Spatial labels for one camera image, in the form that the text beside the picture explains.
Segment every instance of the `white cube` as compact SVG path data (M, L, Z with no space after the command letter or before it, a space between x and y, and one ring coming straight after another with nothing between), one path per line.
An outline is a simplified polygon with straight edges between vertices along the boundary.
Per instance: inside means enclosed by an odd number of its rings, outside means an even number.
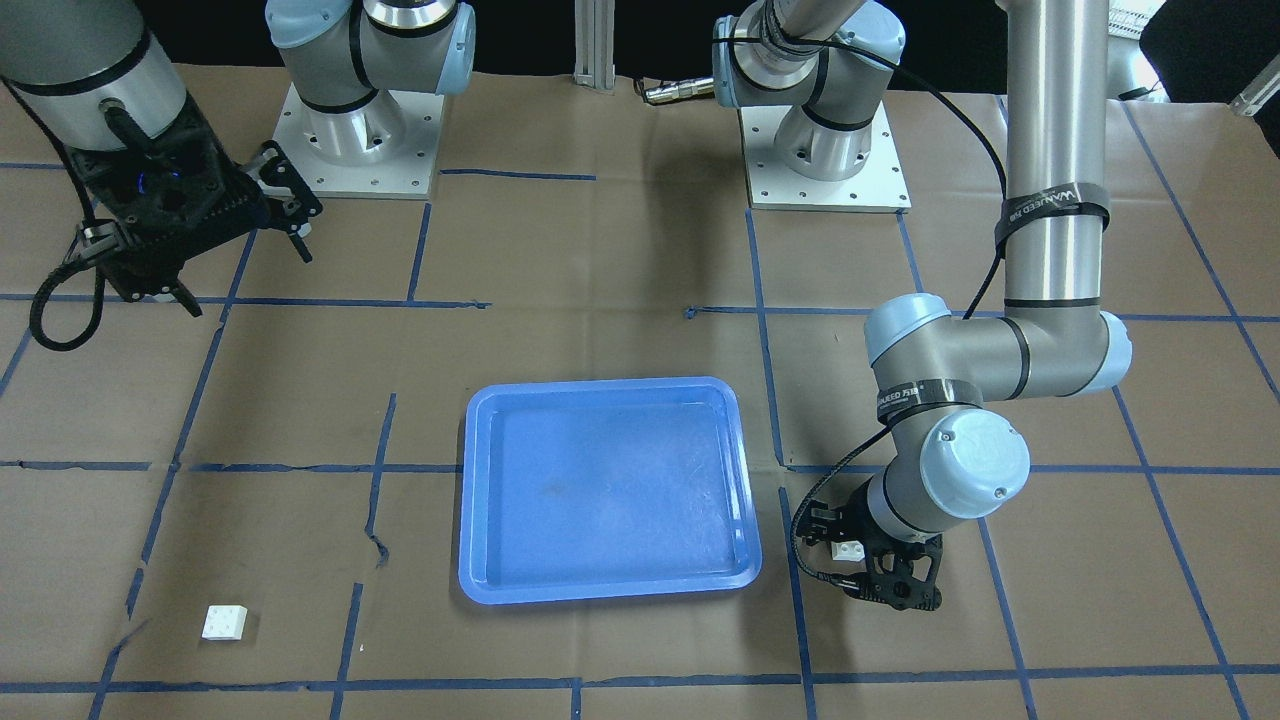
M205 615L205 630L200 637L206 641L238 641L244 634L244 620L248 609L241 605L210 605Z

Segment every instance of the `robotic arm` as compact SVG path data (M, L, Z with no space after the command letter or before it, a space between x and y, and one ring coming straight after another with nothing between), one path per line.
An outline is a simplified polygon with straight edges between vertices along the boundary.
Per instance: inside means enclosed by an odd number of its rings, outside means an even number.
M927 293L877 307L865 327L867 351L879 388L877 414L892 428L897 457L842 506L806 498L794 523L809 544L828 541L856 560L865 556L864 571L820 579L899 610L937 609L942 533L993 512L1027 482L1027 443L984 404L1110 388L1133 352L1124 324L1100 311L1107 4L997 1L1009 13L1010 37L1009 197L996 227L997 252L1007 260L1005 314L959 319ZM859 28L883 23L859 23L867 13L882 18L886 10L861 0L759 0L717 26L719 37L759 38L719 45L722 104L804 102L788 115L791 129L783 123L778 131L778 141L787 133L809 143L800 150L810 161L797 158L796 172L838 177L856 172L868 151L858 126L879 101L888 70L828 74L828 86L860 78L837 109L817 77L823 64L837 68L833 58L823 60L833 50L796 42L876 44L874 32L864 41ZM915 564L924 559L920 577Z
M41 287L32 334L52 350L44 304L58 284L93 269L127 302L172 296L201 310L178 279L183 264L255 228L285 232L303 261L321 204L273 142L246 165L223 150L164 49L128 0L13 0L0 23L0 77L64 156L82 195L78 247ZM280 199L268 197L278 188ZM83 188L116 220L95 219Z

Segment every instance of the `white circular cap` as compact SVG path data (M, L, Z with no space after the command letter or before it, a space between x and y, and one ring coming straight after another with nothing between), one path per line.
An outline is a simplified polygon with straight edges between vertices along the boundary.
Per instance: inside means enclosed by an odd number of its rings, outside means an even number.
M966 520L989 515L1018 495L1030 469L1027 441L989 410L947 415L920 448L924 489L943 512Z

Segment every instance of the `blue plastic tray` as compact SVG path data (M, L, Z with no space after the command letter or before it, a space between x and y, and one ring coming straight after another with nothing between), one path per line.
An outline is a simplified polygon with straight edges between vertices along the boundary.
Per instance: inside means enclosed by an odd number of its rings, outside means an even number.
M723 382L493 386L471 398L458 552L471 600L735 589L760 562Z

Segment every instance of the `white mounting plate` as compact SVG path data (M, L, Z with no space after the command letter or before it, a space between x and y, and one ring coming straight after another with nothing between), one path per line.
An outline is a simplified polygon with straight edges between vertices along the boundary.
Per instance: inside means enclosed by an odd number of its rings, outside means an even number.
M806 178L782 161L773 136L786 106L742 108L742 158L746 161L751 208L764 210L827 210L837 213L897 213L911 206L906 178L888 127L884 105L872 119L872 151L856 176L837 182Z
M319 197L374 197L426 200L435 179L435 158L440 146L444 96L428 92L390 91L404 113L407 137L398 155L372 165L335 165L321 158L307 140L307 122L297 90L280 109L273 138L297 167L302 179ZM288 195L283 188L269 193Z

